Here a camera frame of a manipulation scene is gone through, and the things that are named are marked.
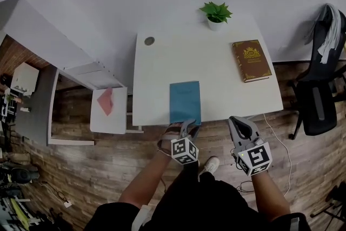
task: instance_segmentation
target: white pot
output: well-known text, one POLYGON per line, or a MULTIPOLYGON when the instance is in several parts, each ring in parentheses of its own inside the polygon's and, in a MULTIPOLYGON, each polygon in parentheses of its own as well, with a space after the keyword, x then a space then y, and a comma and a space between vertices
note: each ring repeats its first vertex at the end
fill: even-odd
POLYGON ((221 29, 221 27, 223 26, 224 22, 212 22, 211 20, 208 19, 208 24, 209 24, 209 28, 212 31, 218 31, 221 29))

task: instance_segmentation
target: blue notebook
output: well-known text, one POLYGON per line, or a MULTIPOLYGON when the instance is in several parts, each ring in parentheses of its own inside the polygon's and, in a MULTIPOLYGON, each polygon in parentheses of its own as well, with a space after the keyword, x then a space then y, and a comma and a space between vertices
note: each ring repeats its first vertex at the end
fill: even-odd
POLYGON ((170 84, 169 122, 183 122, 195 119, 201 125, 201 96, 199 81, 170 84))

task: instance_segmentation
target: person's right arm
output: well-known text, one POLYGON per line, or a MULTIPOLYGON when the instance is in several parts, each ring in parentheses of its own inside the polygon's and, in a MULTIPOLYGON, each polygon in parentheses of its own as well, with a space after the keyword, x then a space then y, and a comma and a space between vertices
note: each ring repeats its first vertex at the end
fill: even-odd
POLYGON ((251 178, 254 184, 258 212, 263 214, 269 222, 291 213, 290 204, 268 172, 258 173, 251 178))

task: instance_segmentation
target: pink paper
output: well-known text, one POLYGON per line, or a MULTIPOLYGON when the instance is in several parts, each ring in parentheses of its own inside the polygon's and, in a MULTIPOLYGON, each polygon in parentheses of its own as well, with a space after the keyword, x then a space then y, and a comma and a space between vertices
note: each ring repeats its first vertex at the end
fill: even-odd
POLYGON ((112 88, 108 88, 104 93, 97 99, 98 104, 101 106, 104 113, 108 116, 113 109, 112 102, 112 88))

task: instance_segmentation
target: sneaker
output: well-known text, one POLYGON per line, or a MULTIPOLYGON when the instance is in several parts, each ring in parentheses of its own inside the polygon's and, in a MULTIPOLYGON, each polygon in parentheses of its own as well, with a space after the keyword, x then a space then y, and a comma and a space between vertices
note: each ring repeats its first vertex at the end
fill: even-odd
POLYGON ((214 172, 217 170, 219 165, 220 165, 220 160, 218 157, 216 156, 210 157, 205 163, 205 166, 199 175, 206 172, 214 174, 214 172))

